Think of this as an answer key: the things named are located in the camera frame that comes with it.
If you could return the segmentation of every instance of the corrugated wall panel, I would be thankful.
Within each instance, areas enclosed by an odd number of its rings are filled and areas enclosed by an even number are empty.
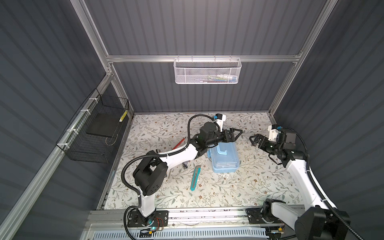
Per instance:
[[[291,55],[325,0],[86,0],[110,55]]]
[[[339,1],[275,114],[365,239],[384,237],[383,12],[383,1]]]
[[[1,1],[0,39],[2,222],[105,71],[69,1]],[[78,239],[110,167],[63,159],[14,239]]]
[[[267,110],[292,63],[243,63],[238,84],[176,84],[172,63],[115,63],[135,112]]]

